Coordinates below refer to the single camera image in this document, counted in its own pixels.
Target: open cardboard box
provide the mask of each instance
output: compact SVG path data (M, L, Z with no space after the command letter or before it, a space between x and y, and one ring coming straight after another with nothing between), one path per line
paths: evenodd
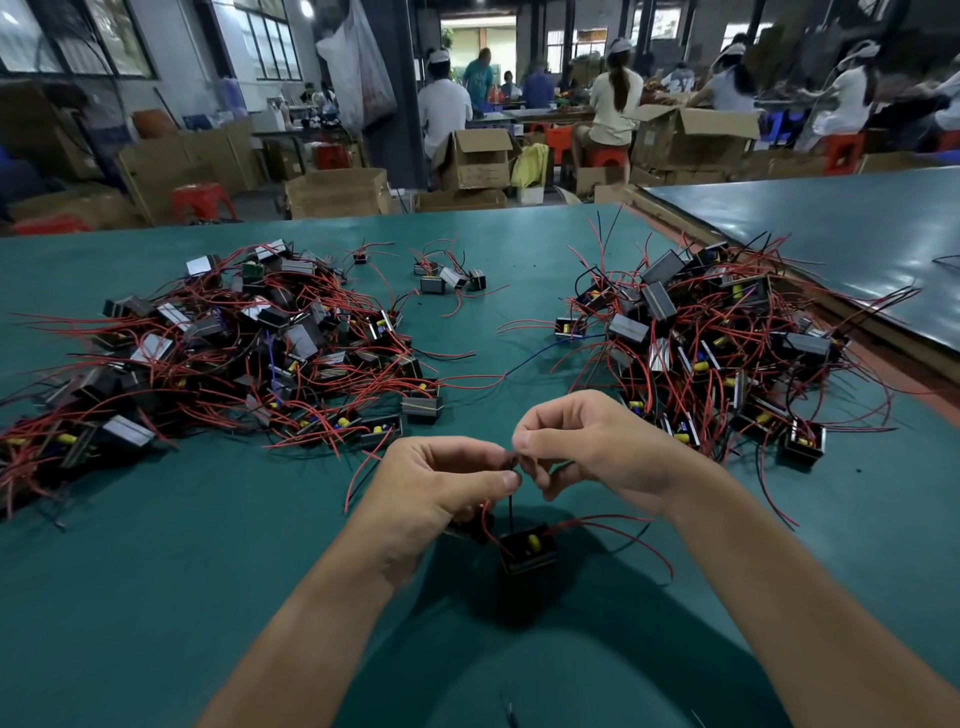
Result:
M504 189L510 186L513 151L506 129L463 129L437 148L432 167L444 190Z
M414 212L500 209L506 206L507 196L499 189L451 189L440 192L420 192L414 197Z
M326 169L286 183L287 204L294 220L307 217L389 215L387 170Z
M646 104L624 115L640 122L631 162L650 169L732 170L760 138L755 112Z

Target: blue wire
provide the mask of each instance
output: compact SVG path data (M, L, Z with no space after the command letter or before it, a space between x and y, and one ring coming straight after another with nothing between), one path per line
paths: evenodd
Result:
M542 353L544 353L544 352L545 352L546 350L548 350L548 349L552 349L553 347L560 346L561 344L567 344L567 343L571 343L571 344L572 344L574 341L581 341L581 340L583 340L583 339L598 339L598 338L600 338L601 336L606 336L606 335L607 335L607 334L605 334L605 333L593 333L593 334L591 334L590 336L578 336L578 337L576 337L575 339L572 339L572 338L571 338L569 341L567 341L566 339L561 339L560 341L555 341L555 342L553 342L553 344L550 344L550 346L543 347L540 351L538 351L537 353L535 353L533 356L530 356L530 357L527 358L526 360L524 360L524 361L520 362L519 364L517 364L513 369L511 369L509 372L507 372L507 374L505 374L505 375L503 376L503 378L506 379L508 376L510 376L511 374L513 374L517 369L519 369L520 367L522 367L522 366L523 366L524 364L526 364L528 361L531 361L532 359L537 358L538 356L540 356Z
M276 403L283 404L280 400L280 395L276 393L279 385L276 383L276 367L274 366L274 338L270 335L269 331L264 331L264 333L267 335L267 352L270 354L270 388L274 390Z

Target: ponytail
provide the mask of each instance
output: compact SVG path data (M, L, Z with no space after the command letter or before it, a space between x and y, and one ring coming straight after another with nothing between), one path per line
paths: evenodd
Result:
M627 77L626 65L630 59L630 51L611 53L607 56L607 65L610 67L610 85L613 86L613 107L623 113L627 107L627 96L630 94L630 79Z

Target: table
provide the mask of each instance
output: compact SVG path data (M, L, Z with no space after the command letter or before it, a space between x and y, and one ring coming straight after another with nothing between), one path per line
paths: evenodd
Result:
M300 163L300 169L306 172L306 163L303 160L303 149L300 146L301 141L324 141L346 142L351 144L353 137L350 133L340 127L338 129L292 129L283 132L254 132L252 136L258 139L290 139L294 143L294 151L297 153L297 161Z
M960 167L930 167L648 191L741 243L766 231L790 233L783 254L823 263L810 270L847 296L875 299L907 284L922 288L890 314L960 352L960 274L932 261L960 254L957 184Z
M283 236L317 254L361 240L394 252L456 235L456 250L482 268L486 298L455 305L414 299L403 330L433 352L478 355L430 362L444 376L500 374L552 343L549 329L496 336L515 318L552 319L581 272L569 242L590 261L588 226L606 229L615 206L551 206L396 217L303 220L38 237L8 246L0 308L96 315L103 299L147 293L197 255L225 254ZM636 265L649 228L624 212L607 265ZM650 255L670 243L657 233ZM376 257L395 293L413 287L408 257ZM384 296L376 273L354 269L357 288ZM2 319L0 392L14 373L61 363L69 350ZM460 433L509 446L525 409L562 394L583 365L558 346L496 389L452 390L439 422L419 434ZM843 379L825 405L832 420L878 403L874 386ZM830 571L948 680L960 684L952 578L960 557L956 433L908 397L901 430L833 434L812 474L776 467L769 486L803 527L800 538ZM59 533L34 509L0 523L0 704L5 723L36 728L153 728L190 724L251 640L330 543L360 457L268 454L255 440L210 434L74 488ZM754 463L734 473L759 494ZM598 485L544 504L524 485L519 522L567 514L629 513ZM503 510L498 517L504 516ZM613 534L567 531L554 570L508 579L490 548L449 537L418 580L388 608L337 725L505 725L501 694L521 726L786 726L771 688L676 535L654 523L644 537L677 570Z

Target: green workbench mat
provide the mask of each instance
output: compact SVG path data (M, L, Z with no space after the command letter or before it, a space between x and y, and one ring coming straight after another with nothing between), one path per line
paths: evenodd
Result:
M318 255L367 242L399 296L417 287L412 256L435 238L487 274L485 298L411 297L401 327L441 376L501 375L553 343L548 328L496 334L512 319L552 320L583 271L566 248L598 261L588 225L606 229L616 206L552 206L392 217L164 228L5 241L0 270L0 393L18 373L61 364L64 341L11 312L95 318L105 298L149 294L187 259L283 237ZM650 229L623 212L607 267L636 267ZM655 259L672 243L654 233ZM371 266L354 287L386 302ZM416 434L464 434L506 447L528 407L563 394L586 362L557 346L495 388L445 390L439 422ZM490 380L459 380L466 386ZM876 385L835 376L825 420L882 402ZM831 433L811 473L768 458L768 484L798 537L878 619L953 684L960 684L955 618L960 585L956 487L960 449L950 425L898 396L896 432ZM253 638L344 523L362 455L340 461L257 437L219 433L180 451L71 486L59 518L39 503L0 523L0 706L11 726L151 728L197 718ZM751 448L732 471L761 497ZM544 504L527 482L520 522L570 514L633 513L599 485ZM503 509L497 516L504 516ZM492 547L441 538L415 584L387 609L338 718L339 726L502 726L503 700L520 725L787 725L780 703L676 534L655 522L644 540L676 570L613 534L565 531L555 569L508 579Z

